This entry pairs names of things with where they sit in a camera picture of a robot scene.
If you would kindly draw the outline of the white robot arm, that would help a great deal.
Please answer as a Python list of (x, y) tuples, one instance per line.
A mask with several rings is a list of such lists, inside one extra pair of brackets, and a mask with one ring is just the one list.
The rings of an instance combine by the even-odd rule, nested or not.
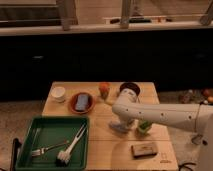
[(112, 111), (124, 121), (143, 119), (202, 136), (195, 171), (213, 171), (213, 106), (201, 104), (136, 103), (136, 93), (128, 88), (121, 91)]

